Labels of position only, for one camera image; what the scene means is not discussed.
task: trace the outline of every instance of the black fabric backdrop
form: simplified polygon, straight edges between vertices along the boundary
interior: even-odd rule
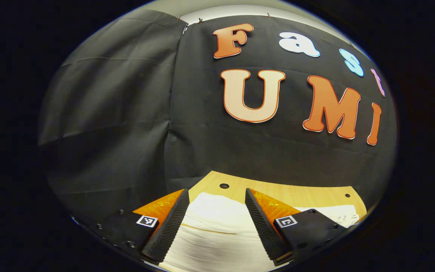
[[[242,52],[214,59],[212,33],[243,23],[254,30]],[[211,170],[279,184],[351,185],[367,208],[377,203],[394,164],[397,122],[390,89],[371,60],[331,34],[286,19],[241,15],[185,26],[162,12],[132,11],[84,41],[56,72],[39,144],[50,186],[71,212],[102,220],[191,188]],[[307,36],[320,57],[284,50],[281,32]],[[358,58],[364,77],[349,71],[340,48]],[[286,74],[271,120],[250,124],[226,112],[220,74],[227,69],[251,73],[249,107],[262,103],[260,70]],[[330,80],[338,99],[346,88],[360,93],[353,140],[336,130],[303,129],[313,100],[310,75]],[[382,109],[376,146],[366,143],[373,102]]]

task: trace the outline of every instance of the white paper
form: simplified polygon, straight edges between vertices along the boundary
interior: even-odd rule
[[[358,220],[353,205],[296,208],[316,209],[344,227]],[[268,272],[278,268],[269,260],[245,204],[200,193],[182,223],[191,227],[181,225],[162,262],[173,272]]]
[[[155,268],[158,268],[158,269],[160,269],[160,270],[162,270],[162,271],[172,272],[172,271],[170,271],[170,270],[165,269],[165,268],[162,267],[162,266],[154,265],[154,264],[151,264],[151,263],[149,263],[149,262],[147,262],[147,261],[144,261],[144,263],[145,263],[145,264],[148,264],[148,265],[150,265],[150,266],[153,266],[153,267],[155,267]]]

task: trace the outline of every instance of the letter m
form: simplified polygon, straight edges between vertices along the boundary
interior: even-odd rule
[[[313,105],[310,117],[303,122],[306,130],[320,132],[325,125],[321,122],[323,113],[327,121],[327,129],[332,133],[342,120],[342,125],[337,129],[337,134],[346,139],[355,138],[355,124],[360,94],[347,88],[342,99],[338,101],[332,84],[321,76],[309,76],[308,82],[313,86]]]

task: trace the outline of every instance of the black rubber gripper pad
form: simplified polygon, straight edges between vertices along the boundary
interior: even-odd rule
[[[184,189],[164,223],[152,236],[142,250],[142,254],[155,262],[163,262],[176,237],[189,206],[189,190]]]
[[[246,189],[246,207],[258,231],[259,239],[264,246],[270,260],[275,260],[290,251],[289,247],[280,239],[273,226],[270,224],[263,209],[256,201],[253,193]]]

